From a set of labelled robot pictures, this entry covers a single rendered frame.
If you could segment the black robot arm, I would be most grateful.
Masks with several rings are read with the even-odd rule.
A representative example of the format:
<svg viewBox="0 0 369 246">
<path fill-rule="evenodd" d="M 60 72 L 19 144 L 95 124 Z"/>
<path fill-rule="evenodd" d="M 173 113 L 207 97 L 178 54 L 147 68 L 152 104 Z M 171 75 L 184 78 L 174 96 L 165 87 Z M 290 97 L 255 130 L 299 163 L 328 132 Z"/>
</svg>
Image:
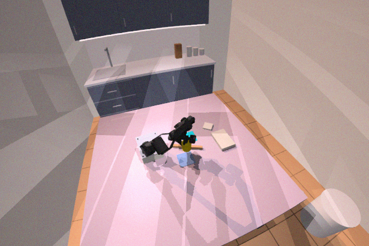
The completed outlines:
<svg viewBox="0 0 369 246">
<path fill-rule="evenodd" d="M 168 148 L 168 146 L 165 144 L 164 140 L 162 139 L 162 137 L 160 135 L 158 135 L 157 137 L 155 137 L 152 141 L 145 141 L 142 145 L 140 145 L 140 149 L 142 150 L 142 153 L 148 157 L 150 155 L 152 155 L 154 152 L 157 152 L 158 155 L 160 154 L 164 154 L 166 152 L 168 152 L 172 147 L 173 144 L 176 140 L 179 139 L 179 137 L 181 136 L 181 134 L 185 133 L 187 134 L 187 131 L 192 129 L 192 124 L 195 123 L 195 118 L 192 116 L 189 117 L 183 117 L 181 119 L 181 122 L 177 123 L 174 126 L 174 130 L 172 130 L 169 133 L 163 133 L 160 135 L 169 135 L 170 138 L 172 139 L 172 143 L 170 144 L 170 147 Z"/>
</svg>

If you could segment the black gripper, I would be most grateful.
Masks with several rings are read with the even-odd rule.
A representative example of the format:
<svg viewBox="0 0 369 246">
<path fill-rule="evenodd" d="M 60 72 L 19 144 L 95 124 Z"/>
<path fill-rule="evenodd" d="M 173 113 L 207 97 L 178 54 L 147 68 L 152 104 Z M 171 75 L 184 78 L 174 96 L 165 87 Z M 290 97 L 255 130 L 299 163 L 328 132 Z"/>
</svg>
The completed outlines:
<svg viewBox="0 0 369 246">
<path fill-rule="evenodd" d="M 168 136 L 168 140 L 172 141 L 172 139 L 170 138 L 170 136 Z M 188 140 L 189 140 L 189 143 L 195 143 L 196 142 L 196 135 L 190 135 L 190 137 L 188 137 L 186 135 L 186 132 L 185 132 L 185 133 L 181 134 L 181 136 L 179 137 L 178 140 L 176 140 L 176 142 L 178 142 L 180 145 L 182 145 L 181 144 L 182 140 L 184 140 L 183 141 L 183 145 L 185 145 L 185 143 L 187 143 Z"/>
</svg>

